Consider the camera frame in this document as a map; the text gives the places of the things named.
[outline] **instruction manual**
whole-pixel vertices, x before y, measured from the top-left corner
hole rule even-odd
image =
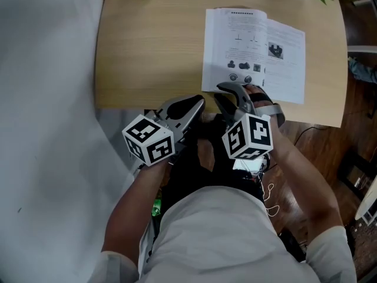
[[[256,9],[207,9],[202,91],[225,81],[261,86],[271,99],[304,103],[305,33]]]

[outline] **floor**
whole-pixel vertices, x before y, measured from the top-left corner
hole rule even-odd
[[[348,45],[377,45],[375,37],[377,18],[371,6],[355,8],[351,2],[340,1],[345,20]],[[359,61],[374,67],[377,65],[377,55],[354,54]],[[359,199],[336,178],[338,166],[347,150],[353,148],[362,157],[369,160],[377,146],[377,114],[369,119],[366,114],[372,108],[370,100],[372,87],[368,83],[356,81],[349,73],[345,112],[341,128],[316,126],[326,130],[310,129],[302,135],[297,143],[299,150],[319,169],[331,185],[339,202],[340,212],[345,225],[350,223],[360,204]],[[292,142],[311,124],[286,122],[282,128]],[[205,167],[211,168],[211,145],[199,144],[199,156],[206,161]],[[305,245],[307,229],[306,220],[298,207],[285,178],[276,166],[267,172],[263,178],[264,188],[274,183],[271,199],[266,207],[280,205],[279,213],[271,218],[277,232],[283,228],[289,229],[297,241]],[[358,278],[362,278],[377,264],[377,228],[359,228],[357,232],[351,229],[356,241],[355,265]]]

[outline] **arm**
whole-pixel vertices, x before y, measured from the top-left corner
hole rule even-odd
[[[151,219],[167,165],[168,161],[163,160],[140,170],[110,215],[102,251],[118,252],[138,264],[140,239]]]
[[[282,136],[277,124],[272,131],[274,150],[271,155],[283,171],[298,205],[307,217],[309,242],[333,226],[342,226],[338,202],[326,180],[313,164]]]

